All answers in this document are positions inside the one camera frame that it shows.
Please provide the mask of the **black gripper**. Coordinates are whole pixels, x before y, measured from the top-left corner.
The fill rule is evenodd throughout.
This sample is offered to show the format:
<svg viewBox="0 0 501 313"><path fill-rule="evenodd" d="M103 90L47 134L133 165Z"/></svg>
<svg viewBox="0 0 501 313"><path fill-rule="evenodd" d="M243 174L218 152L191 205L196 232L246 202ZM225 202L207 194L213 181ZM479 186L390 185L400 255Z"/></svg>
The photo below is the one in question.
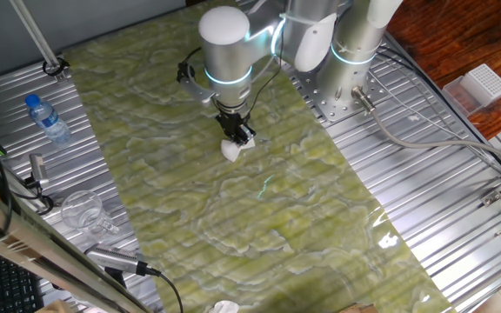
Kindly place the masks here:
<svg viewBox="0 0 501 313"><path fill-rule="evenodd" d="M250 117L250 113L242 116L240 113L231 114L220 111L215 119L229 141L237 145L246 145L256 135L256 132L248 125Z"/></svg>

